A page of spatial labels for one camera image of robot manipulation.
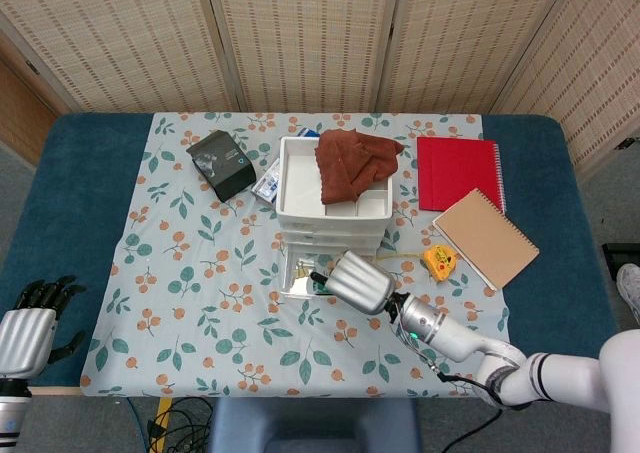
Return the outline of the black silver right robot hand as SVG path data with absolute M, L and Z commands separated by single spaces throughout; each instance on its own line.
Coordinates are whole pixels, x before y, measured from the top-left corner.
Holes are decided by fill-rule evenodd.
M 383 312 L 395 291 L 395 280 L 386 270 L 351 250 L 342 255 L 328 276 L 312 271 L 310 279 L 369 315 Z

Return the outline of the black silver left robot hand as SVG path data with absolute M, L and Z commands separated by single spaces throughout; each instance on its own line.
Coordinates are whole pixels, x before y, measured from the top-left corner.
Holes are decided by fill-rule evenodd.
M 86 291 L 76 280 L 74 275 L 54 282 L 38 279 L 23 288 L 14 307 L 0 320 L 0 381 L 31 380 L 79 348 L 83 330 L 67 344 L 53 346 L 62 313 L 74 296 Z

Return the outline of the clear drawer with handle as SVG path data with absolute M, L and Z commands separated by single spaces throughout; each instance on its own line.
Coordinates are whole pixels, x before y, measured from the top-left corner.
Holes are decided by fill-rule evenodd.
M 313 261 L 315 265 L 313 271 L 328 276 L 346 251 L 348 250 L 342 247 L 289 244 L 285 251 L 285 262 L 282 269 L 281 292 L 289 296 L 305 299 L 315 295 L 312 292 L 313 281 L 310 276 L 295 279 L 295 262 L 298 259 Z

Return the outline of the white plastic drawer unit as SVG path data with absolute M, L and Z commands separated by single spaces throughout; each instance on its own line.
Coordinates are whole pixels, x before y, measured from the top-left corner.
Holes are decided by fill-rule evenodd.
M 280 228 L 284 222 L 367 221 L 386 223 L 389 226 L 393 200 L 391 178 L 374 183 L 355 202 L 330 205 L 321 202 L 321 178 L 315 157 L 318 141 L 317 138 L 293 137 L 281 140 L 280 181 L 276 199 Z M 345 249 L 360 255 L 373 256 L 378 248 Z

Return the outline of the brown cloth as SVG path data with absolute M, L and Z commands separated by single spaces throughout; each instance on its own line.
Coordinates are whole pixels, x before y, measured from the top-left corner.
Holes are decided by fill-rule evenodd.
M 373 183 L 388 179 L 398 169 L 399 142 L 352 130 L 330 129 L 315 149 L 324 205 L 355 202 Z

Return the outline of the white blue small carton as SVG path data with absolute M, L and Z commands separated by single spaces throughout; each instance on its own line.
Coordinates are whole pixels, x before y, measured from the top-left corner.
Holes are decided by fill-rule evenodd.
M 256 181 L 251 192 L 263 202 L 273 205 L 277 199 L 280 181 L 280 159 L 276 158 Z

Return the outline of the kraft brown spiral notebook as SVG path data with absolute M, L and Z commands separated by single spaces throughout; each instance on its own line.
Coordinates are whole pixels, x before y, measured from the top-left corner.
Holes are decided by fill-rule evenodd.
M 503 289 L 539 255 L 479 189 L 437 216 L 433 226 L 492 290 Z

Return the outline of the teal blue table cover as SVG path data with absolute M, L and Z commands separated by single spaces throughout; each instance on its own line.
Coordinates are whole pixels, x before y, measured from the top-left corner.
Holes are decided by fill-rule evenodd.
M 82 392 L 82 371 L 155 115 L 68 115 L 49 133 L 0 272 L 0 315 L 26 284 L 72 274 L 86 291 L 62 314 L 56 340 L 66 343 L 80 330 L 86 336 L 72 356 L 46 368 L 39 386 Z M 508 217 L 540 251 L 497 291 L 509 311 L 503 340 L 526 354 L 596 356 L 616 326 L 560 126 L 542 116 L 480 117 L 482 138 L 499 144 Z

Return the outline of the red spiral notebook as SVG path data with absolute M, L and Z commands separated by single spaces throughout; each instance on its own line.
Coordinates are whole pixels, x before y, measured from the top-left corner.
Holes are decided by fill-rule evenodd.
M 479 189 L 506 212 L 500 150 L 495 141 L 420 137 L 417 166 L 421 210 L 443 212 Z

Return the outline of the blue padded seat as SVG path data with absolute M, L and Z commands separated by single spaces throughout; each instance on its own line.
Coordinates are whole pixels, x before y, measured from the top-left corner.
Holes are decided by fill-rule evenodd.
M 224 398 L 206 453 L 422 453 L 409 399 Z

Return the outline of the floral print tablecloth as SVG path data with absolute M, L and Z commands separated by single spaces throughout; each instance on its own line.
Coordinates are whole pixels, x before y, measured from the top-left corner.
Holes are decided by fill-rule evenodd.
M 273 208 L 250 192 L 220 201 L 188 148 L 223 130 L 265 171 L 280 141 L 303 129 L 384 136 L 404 149 L 391 221 L 377 253 L 401 291 L 466 328 L 508 336 L 508 308 L 465 263 L 433 281 L 419 255 L 441 238 L 418 207 L 416 141 L 481 139 L 475 114 L 158 113 L 139 163 L 96 328 L 80 379 L 88 396 L 444 397 L 471 394 L 429 370 L 461 378 L 481 362 L 455 363 L 401 344 L 386 315 L 364 315 L 333 297 L 281 292 L 286 241 Z

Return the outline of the black cardboard box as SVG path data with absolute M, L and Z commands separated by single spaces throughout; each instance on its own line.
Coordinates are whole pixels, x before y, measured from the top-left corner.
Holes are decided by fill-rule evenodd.
M 190 146 L 187 153 L 221 202 L 226 202 L 256 182 L 252 161 L 226 131 L 211 132 Z

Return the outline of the woven folding screen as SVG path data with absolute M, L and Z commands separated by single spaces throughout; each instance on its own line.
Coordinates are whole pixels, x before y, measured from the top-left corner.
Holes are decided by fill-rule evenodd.
M 0 0 L 62 110 L 538 114 L 640 134 L 640 0 Z

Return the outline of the black floor stand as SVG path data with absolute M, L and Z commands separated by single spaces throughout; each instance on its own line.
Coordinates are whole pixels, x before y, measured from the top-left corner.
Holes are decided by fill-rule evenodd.
M 602 251 L 613 280 L 619 269 L 631 263 L 640 266 L 640 243 L 604 243 Z

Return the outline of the white shoe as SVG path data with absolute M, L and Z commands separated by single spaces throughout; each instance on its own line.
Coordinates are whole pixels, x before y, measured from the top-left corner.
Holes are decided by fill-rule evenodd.
M 616 288 L 640 324 L 640 266 L 633 263 L 621 266 L 616 274 Z

